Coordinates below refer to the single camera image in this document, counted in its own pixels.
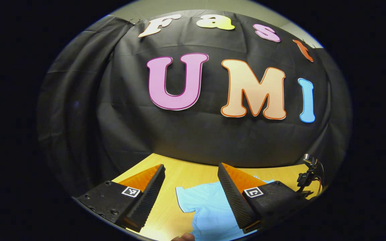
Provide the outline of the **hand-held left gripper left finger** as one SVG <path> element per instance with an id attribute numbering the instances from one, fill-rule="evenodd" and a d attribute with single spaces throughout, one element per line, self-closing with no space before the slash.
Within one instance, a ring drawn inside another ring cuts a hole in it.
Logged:
<path id="1" fill-rule="evenodd" d="M 140 232 L 164 180 L 165 166 L 159 164 L 125 180 L 106 180 L 75 200 L 117 226 Z"/>

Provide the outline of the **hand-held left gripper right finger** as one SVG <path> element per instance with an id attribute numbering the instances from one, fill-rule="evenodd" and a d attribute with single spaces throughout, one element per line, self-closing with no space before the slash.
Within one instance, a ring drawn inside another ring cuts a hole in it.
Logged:
<path id="1" fill-rule="evenodd" d="M 281 181 L 265 183 L 225 163 L 218 165 L 217 175 L 237 225 L 244 233 L 271 229 L 310 202 Z"/>

